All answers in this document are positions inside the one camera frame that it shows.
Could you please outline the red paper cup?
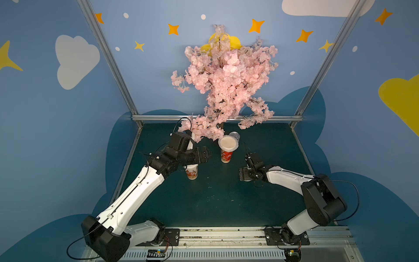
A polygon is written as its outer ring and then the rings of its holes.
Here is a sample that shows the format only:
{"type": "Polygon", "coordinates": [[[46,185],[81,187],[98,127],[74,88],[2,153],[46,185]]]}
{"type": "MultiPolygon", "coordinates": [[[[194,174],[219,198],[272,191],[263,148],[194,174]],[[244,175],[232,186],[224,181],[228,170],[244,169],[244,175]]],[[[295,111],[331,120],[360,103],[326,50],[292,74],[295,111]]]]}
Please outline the red paper cup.
{"type": "Polygon", "coordinates": [[[197,178],[198,175],[198,164],[193,164],[193,165],[188,165],[185,168],[185,172],[187,174],[187,177],[190,180],[195,180],[197,178]]]}
{"type": "Polygon", "coordinates": [[[221,150],[221,161],[223,163],[229,163],[231,161],[232,154],[233,152],[221,150]]]}

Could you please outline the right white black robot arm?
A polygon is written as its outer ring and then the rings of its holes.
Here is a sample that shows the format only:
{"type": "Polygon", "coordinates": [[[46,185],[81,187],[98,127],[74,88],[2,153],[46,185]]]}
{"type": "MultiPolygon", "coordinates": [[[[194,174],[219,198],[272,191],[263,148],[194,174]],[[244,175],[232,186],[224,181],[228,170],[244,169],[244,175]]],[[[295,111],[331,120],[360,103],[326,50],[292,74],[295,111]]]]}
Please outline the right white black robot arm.
{"type": "Polygon", "coordinates": [[[296,214],[280,227],[284,238],[300,237],[306,231],[316,227],[325,227],[333,222],[343,222],[353,218],[361,204],[360,191],[350,181],[331,179],[325,174],[308,175],[266,164],[255,152],[244,156],[246,166],[239,169],[239,178],[243,182],[262,182],[280,186],[302,197],[304,210],[296,214]],[[356,192],[356,207],[345,218],[348,204],[335,183],[347,183],[356,192]]]}

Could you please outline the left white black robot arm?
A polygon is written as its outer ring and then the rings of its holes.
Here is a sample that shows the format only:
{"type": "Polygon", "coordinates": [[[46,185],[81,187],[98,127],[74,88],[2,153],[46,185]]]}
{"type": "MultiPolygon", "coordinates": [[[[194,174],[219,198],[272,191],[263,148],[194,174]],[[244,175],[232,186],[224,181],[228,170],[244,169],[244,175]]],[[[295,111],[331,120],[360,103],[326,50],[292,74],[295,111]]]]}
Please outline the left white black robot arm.
{"type": "Polygon", "coordinates": [[[141,243],[163,242],[165,225],[156,219],[129,226],[128,223],[149,195],[179,167],[207,163],[212,152],[198,147],[192,132],[171,134],[168,144],[146,157],[136,179],[98,216],[87,216],[81,224],[86,245],[106,262],[119,261],[126,251],[141,243]]]}

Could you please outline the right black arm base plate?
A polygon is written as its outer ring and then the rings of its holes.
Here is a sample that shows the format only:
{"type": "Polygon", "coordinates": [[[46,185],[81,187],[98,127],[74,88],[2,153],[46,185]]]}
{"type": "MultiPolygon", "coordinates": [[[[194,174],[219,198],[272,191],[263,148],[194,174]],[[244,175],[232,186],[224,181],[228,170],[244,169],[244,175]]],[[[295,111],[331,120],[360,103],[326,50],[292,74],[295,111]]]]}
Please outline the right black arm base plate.
{"type": "Polygon", "coordinates": [[[309,246],[310,241],[306,233],[294,235],[288,228],[266,227],[265,240],[268,246],[309,246]]]}

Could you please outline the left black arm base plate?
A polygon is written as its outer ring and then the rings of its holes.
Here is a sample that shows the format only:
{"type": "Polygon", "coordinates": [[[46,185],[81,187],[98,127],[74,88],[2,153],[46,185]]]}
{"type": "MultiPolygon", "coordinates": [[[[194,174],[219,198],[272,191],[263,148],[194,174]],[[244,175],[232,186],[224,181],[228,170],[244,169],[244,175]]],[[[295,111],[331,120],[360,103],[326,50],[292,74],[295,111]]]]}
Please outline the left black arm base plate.
{"type": "Polygon", "coordinates": [[[173,228],[165,228],[160,230],[154,240],[151,242],[140,243],[137,246],[164,246],[169,243],[169,246],[178,246],[180,240],[180,230],[173,228]]]}

